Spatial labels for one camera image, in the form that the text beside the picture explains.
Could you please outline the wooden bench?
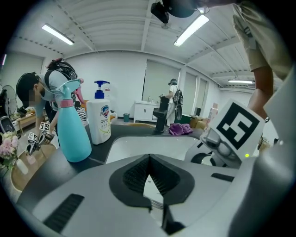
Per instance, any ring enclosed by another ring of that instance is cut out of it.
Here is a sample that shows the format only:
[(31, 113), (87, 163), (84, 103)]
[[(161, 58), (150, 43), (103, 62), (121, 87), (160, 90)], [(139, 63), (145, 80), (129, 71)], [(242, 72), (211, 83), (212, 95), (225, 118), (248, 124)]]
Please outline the wooden bench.
[(19, 129), (21, 131), (21, 133), (23, 133), (23, 129), (33, 123), (35, 123), (36, 121), (36, 114), (35, 113), (30, 113), (25, 115), (22, 118), (18, 118), (16, 119)]

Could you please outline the round beige table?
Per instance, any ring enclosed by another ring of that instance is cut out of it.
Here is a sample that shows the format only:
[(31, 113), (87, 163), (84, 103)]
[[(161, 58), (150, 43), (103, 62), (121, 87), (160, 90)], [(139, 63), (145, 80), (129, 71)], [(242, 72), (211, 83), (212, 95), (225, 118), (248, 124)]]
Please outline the round beige table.
[(14, 188), (23, 191), (33, 175), (56, 150), (53, 144), (46, 144), (34, 151), (31, 156), (27, 156), (25, 151), (20, 153), (11, 170), (11, 182)]

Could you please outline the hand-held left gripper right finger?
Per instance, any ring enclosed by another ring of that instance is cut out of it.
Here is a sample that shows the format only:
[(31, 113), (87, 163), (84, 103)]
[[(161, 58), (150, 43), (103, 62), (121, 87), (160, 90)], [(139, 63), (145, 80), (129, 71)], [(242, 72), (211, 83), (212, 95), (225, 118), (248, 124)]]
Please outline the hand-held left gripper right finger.
[(149, 156), (164, 190), (164, 228), (152, 223), (149, 237), (230, 237), (245, 194), (245, 163), (238, 169)]

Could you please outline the person's shirt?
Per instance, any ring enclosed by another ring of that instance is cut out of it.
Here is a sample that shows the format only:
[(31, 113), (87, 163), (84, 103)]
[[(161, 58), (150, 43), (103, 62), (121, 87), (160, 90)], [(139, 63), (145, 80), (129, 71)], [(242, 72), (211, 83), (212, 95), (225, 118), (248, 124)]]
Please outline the person's shirt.
[(269, 66), (284, 80), (292, 68), (292, 59), (282, 37), (254, 3), (242, 0), (233, 4), (233, 27), (246, 52), (249, 68)]

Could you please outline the white sink basin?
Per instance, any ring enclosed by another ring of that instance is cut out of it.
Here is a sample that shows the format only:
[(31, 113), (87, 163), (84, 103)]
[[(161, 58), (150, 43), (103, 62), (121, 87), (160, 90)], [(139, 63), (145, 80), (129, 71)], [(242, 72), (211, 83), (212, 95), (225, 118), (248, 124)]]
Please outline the white sink basin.
[(106, 163), (151, 153), (184, 160), (187, 151), (198, 142), (187, 136), (121, 137), (112, 144)]

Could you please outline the teal spray bottle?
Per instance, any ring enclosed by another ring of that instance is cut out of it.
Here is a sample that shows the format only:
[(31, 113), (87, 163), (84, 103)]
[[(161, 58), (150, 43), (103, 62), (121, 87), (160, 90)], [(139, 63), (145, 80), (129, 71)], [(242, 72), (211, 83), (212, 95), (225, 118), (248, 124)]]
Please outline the teal spray bottle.
[(86, 129), (74, 107), (72, 94), (85, 103), (81, 94), (81, 80), (69, 80), (53, 91), (61, 98), (58, 111), (58, 139), (69, 162), (81, 162), (91, 154), (91, 143)]

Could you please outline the white pump soap bottle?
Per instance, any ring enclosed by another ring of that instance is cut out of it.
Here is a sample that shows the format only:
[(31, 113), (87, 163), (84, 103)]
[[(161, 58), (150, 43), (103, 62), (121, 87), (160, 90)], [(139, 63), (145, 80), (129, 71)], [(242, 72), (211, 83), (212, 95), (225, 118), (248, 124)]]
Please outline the white pump soap bottle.
[(98, 85), (98, 89), (94, 93), (94, 98), (86, 103), (86, 110), (92, 143), (98, 145), (111, 137), (111, 103), (105, 98), (102, 90), (102, 85), (109, 84), (109, 82), (95, 81), (94, 83)]

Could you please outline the person's right forearm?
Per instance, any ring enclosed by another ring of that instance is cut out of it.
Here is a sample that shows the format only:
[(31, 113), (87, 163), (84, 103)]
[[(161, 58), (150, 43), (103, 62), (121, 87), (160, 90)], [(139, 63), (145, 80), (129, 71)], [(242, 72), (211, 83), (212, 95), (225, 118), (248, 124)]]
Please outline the person's right forearm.
[(253, 92), (248, 108), (266, 119), (264, 105), (273, 95), (273, 73), (269, 66), (257, 68), (253, 71), (255, 78), (255, 91)]

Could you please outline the white cabinet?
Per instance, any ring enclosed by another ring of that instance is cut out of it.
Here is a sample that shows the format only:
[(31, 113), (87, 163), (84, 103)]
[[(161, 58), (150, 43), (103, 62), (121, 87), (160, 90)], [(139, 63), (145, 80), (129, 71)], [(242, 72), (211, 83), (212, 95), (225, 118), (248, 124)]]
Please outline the white cabinet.
[(156, 122), (157, 118), (153, 115), (155, 108), (159, 108), (158, 103), (135, 101), (134, 123), (137, 121)]

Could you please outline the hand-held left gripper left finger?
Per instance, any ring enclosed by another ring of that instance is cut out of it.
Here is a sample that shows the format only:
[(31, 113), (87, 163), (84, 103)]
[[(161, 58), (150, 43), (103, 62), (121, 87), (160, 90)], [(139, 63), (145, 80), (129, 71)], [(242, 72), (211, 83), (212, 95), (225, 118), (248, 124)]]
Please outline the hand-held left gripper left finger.
[(17, 202), (20, 215), (40, 237), (162, 237), (148, 208), (127, 206), (111, 192), (111, 175), (135, 160), (85, 169), (51, 188), (31, 183)]

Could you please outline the pink bottle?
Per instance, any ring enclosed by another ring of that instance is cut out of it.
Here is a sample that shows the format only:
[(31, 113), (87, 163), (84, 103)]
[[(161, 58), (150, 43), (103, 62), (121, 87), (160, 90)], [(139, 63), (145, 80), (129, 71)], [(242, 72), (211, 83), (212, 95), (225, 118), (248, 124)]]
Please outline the pink bottle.
[(204, 127), (204, 130), (203, 130), (203, 133), (201, 135), (200, 138), (203, 138), (205, 137), (208, 133), (209, 133), (209, 130), (210, 130), (210, 123), (211, 121), (215, 118), (215, 116), (218, 114), (218, 104), (217, 103), (213, 103), (211, 109), (210, 109), (210, 112), (205, 120), (205, 127)]

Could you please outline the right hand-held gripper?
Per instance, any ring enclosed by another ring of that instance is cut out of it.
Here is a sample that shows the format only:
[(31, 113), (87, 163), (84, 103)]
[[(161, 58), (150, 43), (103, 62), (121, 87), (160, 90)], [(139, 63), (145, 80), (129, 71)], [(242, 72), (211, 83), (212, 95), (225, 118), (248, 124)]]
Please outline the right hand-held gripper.
[(185, 155), (185, 162), (212, 165), (217, 156), (226, 166), (239, 168), (253, 155), (265, 125), (264, 119), (240, 102), (230, 99), (211, 120)]

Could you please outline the pink flower bouquet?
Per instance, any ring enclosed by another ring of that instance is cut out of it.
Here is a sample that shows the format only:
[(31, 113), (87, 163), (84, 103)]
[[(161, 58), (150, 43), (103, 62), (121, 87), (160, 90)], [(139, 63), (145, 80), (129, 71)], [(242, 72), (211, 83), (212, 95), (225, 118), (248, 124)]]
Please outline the pink flower bouquet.
[(18, 137), (14, 131), (0, 133), (0, 168), (10, 168), (12, 163), (18, 159)]

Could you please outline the grey roller blind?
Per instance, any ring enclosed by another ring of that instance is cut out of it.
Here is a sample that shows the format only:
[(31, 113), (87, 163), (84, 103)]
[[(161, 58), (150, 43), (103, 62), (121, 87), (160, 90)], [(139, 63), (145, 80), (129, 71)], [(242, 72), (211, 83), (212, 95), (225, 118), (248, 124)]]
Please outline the grey roller blind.
[(40, 73), (44, 58), (21, 52), (8, 52), (5, 65), (2, 66), (4, 54), (0, 55), (0, 91), (10, 85), (15, 89), (18, 79), (25, 73)]
[(142, 100), (159, 102), (161, 94), (169, 94), (171, 79), (178, 81), (180, 69), (147, 60)]

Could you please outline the black standing fan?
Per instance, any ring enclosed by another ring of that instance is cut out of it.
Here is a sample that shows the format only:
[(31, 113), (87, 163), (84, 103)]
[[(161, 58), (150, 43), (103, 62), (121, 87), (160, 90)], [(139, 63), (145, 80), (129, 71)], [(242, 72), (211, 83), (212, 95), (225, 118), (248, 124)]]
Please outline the black standing fan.
[(16, 93), (10, 85), (3, 87), (0, 92), (0, 117), (11, 117), (17, 109)]

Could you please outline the cardboard box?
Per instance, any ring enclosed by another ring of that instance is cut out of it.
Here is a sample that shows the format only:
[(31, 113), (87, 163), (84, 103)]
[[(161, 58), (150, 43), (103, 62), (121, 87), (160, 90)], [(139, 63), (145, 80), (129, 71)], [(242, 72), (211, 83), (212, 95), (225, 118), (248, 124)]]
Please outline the cardboard box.
[(200, 116), (191, 115), (189, 125), (191, 128), (204, 129), (206, 127), (206, 119)]

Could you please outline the black faucet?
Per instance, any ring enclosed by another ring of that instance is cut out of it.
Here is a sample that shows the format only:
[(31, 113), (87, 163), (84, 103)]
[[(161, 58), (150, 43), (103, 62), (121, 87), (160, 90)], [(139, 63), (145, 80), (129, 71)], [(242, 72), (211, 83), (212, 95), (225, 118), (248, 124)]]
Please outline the black faucet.
[(159, 135), (164, 132), (167, 111), (169, 105), (169, 98), (166, 96), (160, 96), (160, 106), (159, 108), (154, 108), (153, 115), (157, 118), (156, 127), (154, 129), (154, 134)]

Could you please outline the purple bath pouf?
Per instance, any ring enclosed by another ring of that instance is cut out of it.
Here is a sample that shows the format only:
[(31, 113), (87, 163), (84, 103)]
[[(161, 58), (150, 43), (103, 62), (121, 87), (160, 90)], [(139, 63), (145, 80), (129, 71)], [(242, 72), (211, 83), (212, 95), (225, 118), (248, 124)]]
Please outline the purple bath pouf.
[(192, 128), (189, 124), (171, 124), (169, 127), (169, 133), (173, 136), (181, 136), (181, 135), (188, 135), (193, 133)]

